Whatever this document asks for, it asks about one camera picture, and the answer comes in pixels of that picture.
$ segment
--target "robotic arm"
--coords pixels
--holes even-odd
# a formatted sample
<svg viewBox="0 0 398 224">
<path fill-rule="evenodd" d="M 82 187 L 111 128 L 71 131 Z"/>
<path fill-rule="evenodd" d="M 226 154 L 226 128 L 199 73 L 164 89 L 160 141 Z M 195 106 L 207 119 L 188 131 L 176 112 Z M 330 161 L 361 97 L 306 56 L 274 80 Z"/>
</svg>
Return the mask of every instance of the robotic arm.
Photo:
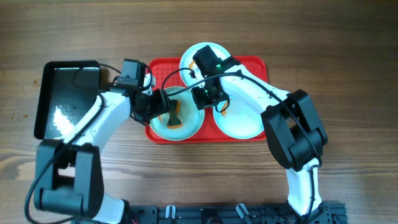
<svg viewBox="0 0 398 224">
<path fill-rule="evenodd" d="M 193 59 L 205 78 L 204 87 L 192 88 L 197 108 L 202 110 L 217 105 L 233 95 L 261 114 L 269 149 L 286 169 L 289 205 L 299 217 L 308 218 L 306 214 L 316 210 L 322 200 L 318 193 L 317 168 L 313 168 L 319 165 L 319 157 L 314 155 L 305 135 L 313 143 L 318 156 L 322 155 L 322 147 L 327 143 L 326 132 L 310 97 L 302 90 L 289 93 L 265 83 L 233 57 L 221 60 L 209 46 L 198 50 Z M 230 75 L 210 78 L 222 74 Z M 62 156 L 53 162 L 36 186 L 34 202 L 37 209 L 101 223 L 131 223 L 129 203 L 104 192 L 100 152 L 113 132 L 131 114 L 136 120 L 148 123 L 169 111 L 170 101 L 163 90 L 143 90 L 144 86 L 154 86 L 154 82 L 150 75 L 145 75 L 143 63 L 125 60 L 118 82 L 99 93 L 93 107 L 77 124 L 77 131 L 60 141 L 43 140 L 40 143 L 36 177 L 57 153 L 62 151 Z M 288 127 L 286 121 L 291 114 L 286 108 L 298 117 L 301 129 L 299 124 Z M 80 134 L 79 131 L 91 120 L 94 121 Z M 58 169 L 68 166 L 75 167 L 75 177 L 58 174 Z"/>
<path fill-rule="evenodd" d="M 310 97 L 302 90 L 289 93 L 271 86 L 250 73 L 233 57 L 221 60 L 209 46 L 198 50 L 193 59 L 203 78 L 229 73 L 246 77 L 225 76 L 220 78 L 220 82 L 207 81 L 203 88 L 193 88 L 198 109 L 216 105 L 233 95 L 261 114 L 269 149 L 276 161 L 286 169 L 290 206 L 301 217 L 317 209 L 322 200 L 318 193 L 318 168 L 315 165 L 319 166 L 320 161 L 313 155 L 313 149 L 302 131 L 309 136 L 319 156 L 322 155 L 323 145 L 327 143 L 327 135 Z M 274 97 L 262 87 L 271 91 Z M 299 129 L 299 124 L 288 127 L 286 121 L 291 114 L 282 104 L 299 118 L 303 129 Z M 312 198 L 315 200 L 310 208 Z"/>
</svg>

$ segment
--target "red tray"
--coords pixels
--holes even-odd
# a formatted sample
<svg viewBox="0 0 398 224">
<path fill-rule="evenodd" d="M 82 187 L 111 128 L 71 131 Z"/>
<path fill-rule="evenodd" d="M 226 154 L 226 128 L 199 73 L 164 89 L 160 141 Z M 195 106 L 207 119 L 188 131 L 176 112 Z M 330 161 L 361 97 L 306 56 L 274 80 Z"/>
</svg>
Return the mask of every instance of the red tray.
<svg viewBox="0 0 398 224">
<path fill-rule="evenodd" d="M 257 56 L 235 56 L 246 68 L 255 76 L 268 82 L 267 69 L 264 62 Z M 164 78 L 179 69 L 181 58 L 156 58 L 149 64 L 153 75 L 156 77 L 156 88 L 160 88 Z M 176 73 L 170 77 L 165 88 L 170 86 L 185 86 L 180 78 L 180 74 Z M 181 143 L 204 143 L 204 142 L 251 142 L 263 141 L 266 134 L 262 132 L 258 136 L 251 139 L 235 139 L 224 134 L 218 127 L 213 118 L 213 109 L 205 109 L 205 120 L 199 131 L 192 137 L 183 141 L 169 141 L 159 137 L 150 127 L 145 127 L 146 136 L 156 144 L 181 144 Z"/>
</svg>

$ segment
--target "white bowl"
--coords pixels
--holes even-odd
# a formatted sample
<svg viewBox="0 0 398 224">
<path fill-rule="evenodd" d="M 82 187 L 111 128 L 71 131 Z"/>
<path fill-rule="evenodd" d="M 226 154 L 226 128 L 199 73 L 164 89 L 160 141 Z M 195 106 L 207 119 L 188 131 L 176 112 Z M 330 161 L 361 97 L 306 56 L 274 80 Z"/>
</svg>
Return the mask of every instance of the white bowl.
<svg viewBox="0 0 398 224">
<path fill-rule="evenodd" d="M 261 134 L 264 130 L 261 116 L 242 101 L 236 100 L 233 96 L 229 107 L 226 109 L 226 117 L 216 111 L 213 107 L 213 117 L 217 126 L 222 132 L 236 139 L 250 139 Z M 218 111 L 221 111 L 226 101 L 218 104 Z"/>
<path fill-rule="evenodd" d="M 225 60 L 231 54 L 222 46 L 215 44 L 215 43 L 210 43 L 210 42 L 204 42 L 204 43 L 199 43 L 195 44 L 194 46 L 190 47 L 183 55 L 180 61 L 180 68 L 188 68 L 189 65 L 192 63 L 193 59 L 192 57 L 196 54 L 196 52 L 201 49 L 202 47 L 209 45 L 211 49 L 214 51 L 214 53 L 217 55 L 217 57 L 221 58 L 222 60 Z M 192 84 L 195 84 L 196 82 L 199 82 L 200 80 L 203 79 L 201 72 L 199 68 L 196 66 L 196 64 L 193 64 L 192 67 L 193 71 L 195 71 L 195 76 L 196 78 L 192 78 L 190 76 L 190 71 L 189 70 L 182 70 L 180 71 L 180 76 L 182 81 L 186 86 L 190 86 Z M 197 86 L 203 87 L 205 86 L 205 83 L 198 84 Z"/>
<path fill-rule="evenodd" d="M 173 86 L 165 89 L 166 93 L 174 93 L 182 90 L 184 87 Z M 180 111 L 178 118 L 182 122 L 181 128 L 170 129 L 167 127 L 169 114 L 161 115 L 162 120 L 154 118 L 150 121 L 150 128 L 161 138 L 169 141 L 181 141 L 193 136 L 202 126 L 205 120 L 205 111 L 198 110 L 193 101 L 191 91 L 187 90 L 174 96 L 170 96 L 171 100 L 180 101 Z"/>
</svg>

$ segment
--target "wire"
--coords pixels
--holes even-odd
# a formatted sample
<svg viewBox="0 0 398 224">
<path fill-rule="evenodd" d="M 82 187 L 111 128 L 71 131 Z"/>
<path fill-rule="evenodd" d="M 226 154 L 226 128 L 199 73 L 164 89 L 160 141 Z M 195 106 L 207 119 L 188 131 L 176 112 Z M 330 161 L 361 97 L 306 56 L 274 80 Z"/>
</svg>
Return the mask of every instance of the wire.
<svg viewBox="0 0 398 224">
<path fill-rule="evenodd" d="M 30 186 L 30 189 L 29 189 L 29 191 L 28 191 L 28 193 L 26 195 L 25 205 L 24 205 L 25 217 L 31 223 L 33 223 L 33 224 L 61 224 L 61 223 L 64 223 L 64 222 L 69 222 L 71 220 L 78 219 L 77 217 L 69 217 L 69 218 L 66 218 L 66 219 L 63 219 L 63 220 L 59 220 L 59 221 L 56 221 L 56 222 L 41 223 L 41 222 L 38 222 L 38 221 L 34 220 L 31 217 L 31 215 L 29 213 L 29 204 L 30 204 L 30 199 L 32 198 L 33 192 L 34 192 L 37 184 L 39 183 L 40 179 L 43 177 L 43 175 L 45 174 L 47 169 L 49 169 L 49 167 L 51 165 L 53 165 L 54 163 L 58 162 L 58 160 L 61 158 L 63 153 L 66 150 L 69 149 L 69 147 L 73 144 L 73 142 L 76 141 L 85 132 L 85 130 L 95 121 L 95 119 L 101 114 L 102 110 L 105 107 L 105 98 L 104 98 L 104 96 L 101 93 L 99 93 L 98 96 L 101 98 L 101 106 L 99 107 L 99 110 L 84 125 L 84 127 L 82 127 L 80 129 L 80 131 L 76 133 L 76 135 L 70 141 L 68 141 L 57 153 L 55 153 L 55 155 L 44 165 L 43 169 L 40 171 L 40 174 L 37 176 L 37 178 L 35 180 L 33 180 L 33 183 Z"/>
<path fill-rule="evenodd" d="M 313 178 L 313 170 L 314 170 L 314 168 L 318 168 L 318 167 L 320 167 L 320 166 L 312 165 L 310 167 L 310 169 L 308 170 L 308 172 L 310 173 L 310 178 L 311 178 L 311 202 L 310 202 L 310 207 L 308 208 L 308 212 L 305 215 L 303 223 L 310 223 L 309 219 L 310 219 L 310 216 L 311 216 L 313 203 L 315 202 L 315 181 L 314 181 L 314 178 Z"/>
<path fill-rule="evenodd" d="M 162 98 L 162 102 L 163 102 L 163 107 L 164 107 L 164 108 L 168 108 L 167 99 L 166 99 L 166 96 L 167 96 L 167 95 L 166 95 L 166 96 L 164 95 L 164 86 L 165 86 L 165 84 L 166 84 L 166 81 L 167 81 L 172 75 L 174 75 L 174 74 L 176 74 L 177 72 L 182 71 L 182 70 L 190 70 L 191 73 L 194 73 L 194 74 L 195 74 L 195 72 L 194 72 L 191 68 L 180 68 L 180 69 L 177 69 L 176 71 L 172 72 L 170 75 L 167 75 L 167 77 L 163 80 L 162 88 L 160 88 L 160 97 Z"/>
<path fill-rule="evenodd" d="M 142 125 L 147 125 L 147 123 L 138 120 L 137 118 L 135 118 L 133 115 L 130 114 L 130 118 L 132 118 L 134 121 L 137 121 L 138 123 L 142 124 Z"/>
<path fill-rule="evenodd" d="M 141 91 L 145 91 L 145 90 L 149 89 L 150 86 L 152 85 L 152 79 L 153 79 L 152 70 L 150 69 L 150 67 L 148 65 L 145 64 L 145 66 L 147 67 L 148 72 L 150 73 L 150 80 L 149 80 L 149 84 L 147 86 L 145 86 L 145 87 L 142 87 Z"/>
<path fill-rule="evenodd" d="M 116 80 L 120 77 L 120 75 L 113 77 L 112 83 L 115 83 Z"/>
<path fill-rule="evenodd" d="M 170 75 L 167 75 L 167 77 L 164 79 L 164 81 L 163 81 L 163 83 L 162 83 L 162 90 L 164 90 L 164 85 L 166 84 L 166 81 L 167 81 L 172 75 L 174 75 L 174 74 L 176 74 L 177 72 L 182 71 L 182 70 L 189 70 L 189 71 L 191 71 L 191 73 L 195 74 L 195 71 L 193 71 L 191 68 L 180 68 L 180 69 L 177 69 L 176 71 L 172 72 Z"/>
<path fill-rule="evenodd" d="M 226 107 L 224 109 L 221 109 L 221 111 L 218 111 L 218 107 L 217 107 L 218 103 L 217 103 L 217 105 L 215 106 L 215 110 L 219 113 L 226 111 L 229 108 L 229 102 L 231 102 L 231 100 L 228 98 Z"/>
<path fill-rule="evenodd" d="M 107 65 L 107 64 L 95 63 L 95 64 L 93 64 L 93 65 L 104 66 L 104 67 L 107 67 L 107 68 L 110 68 L 110 69 L 114 70 L 115 72 L 117 72 L 117 73 L 119 73 L 119 74 L 122 74 L 122 72 L 120 72 L 120 70 L 118 70 L 118 69 L 116 69 L 116 68 L 114 68 L 114 67 L 112 67 L 112 66 L 110 66 L 110 65 Z"/>
</svg>

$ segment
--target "plate rim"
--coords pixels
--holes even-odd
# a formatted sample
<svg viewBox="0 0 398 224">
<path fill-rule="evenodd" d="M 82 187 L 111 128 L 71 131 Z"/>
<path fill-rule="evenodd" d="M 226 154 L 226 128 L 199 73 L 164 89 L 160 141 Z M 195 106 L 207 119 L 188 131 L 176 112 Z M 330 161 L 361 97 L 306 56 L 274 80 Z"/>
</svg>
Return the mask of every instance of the plate rim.
<svg viewBox="0 0 398 224">
<path fill-rule="evenodd" d="M 175 88 L 175 87 L 180 87 L 181 89 L 184 89 L 184 88 L 185 88 L 185 87 L 183 87 L 183 86 L 170 86 L 170 87 L 167 87 L 165 90 L 167 90 L 167 89 L 169 89 L 169 88 Z M 167 139 L 167 138 L 165 138 L 165 137 L 160 136 L 160 135 L 155 131 L 155 129 L 152 128 L 152 126 L 150 125 L 150 123 L 149 123 L 149 127 L 151 128 L 151 130 L 153 130 L 153 132 L 154 132 L 156 135 L 158 135 L 158 137 L 160 137 L 160 138 L 162 138 L 162 139 L 165 139 L 165 140 L 168 140 L 168 141 L 183 141 L 183 140 L 186 140 L 186 139 L 192 137 L 192 136 L 193 136 L 194 134 L 196 134 L 196 133 L 200 130 L 200 128 L 203 126 L 203 122 L 205 121 L 205 116 L 206 116 L 205 110 L 198 110 L 198 112 L 199 112 L 200 115 L 203 114 L 203 116 L 202 116 L 203 118 L 202 118 L 201 120 L 199 120 L 199 123 L 200 123 L 199 128 L 198 128 L 195 132 L 193 132 L 193 134 L 191 134 L 191 135 L 189 135 L 188 137 L 183 138 L 183 139 L 178 139 L 178 140 Z"/>
<path fill-rule="evenodd" d="M 264 126 L 263 126 L 263 127 L 262 127 L 262 129 L 260 129 L 261 131 L 260 131 L 260 132 L 258 132 L 258 134 L 254 135 L 254 136 L 251 136 L 250 138 L 237 138 L 237 137 L 231 136 L 231 135 L 229 135 L 229 134 L 225 133 L 225 131 L 224 131 L 223 129 L 221 129 L 220 125 L 217 123 L 216 117 L 214 116 L 214 114 L 215 114 L 215 113 L 217 113 L 217 111 L 216 111 L 216 108 L 215 108 L 215 107 L 213 107 L 213 109 L 212 109 L 212 113 L 213 113 L 213 119 L 214 119 L 214 122 L 216 123 L 216 125 L 217 125 L 218 129 L 220 129 L 220 131 L 222 131 L 224 134 L 226 134 L 227 136 L 229 136 L 229 137 L 231 137 L 231 138 L 240 139 L 240 140 L 252 139 L 252 138 L 254 138 L 254 137 L 256 137 L 256 136 L 260 135 L 260 134 L 261 134 L 261 133 L 264 131 Z"/>
</svg>

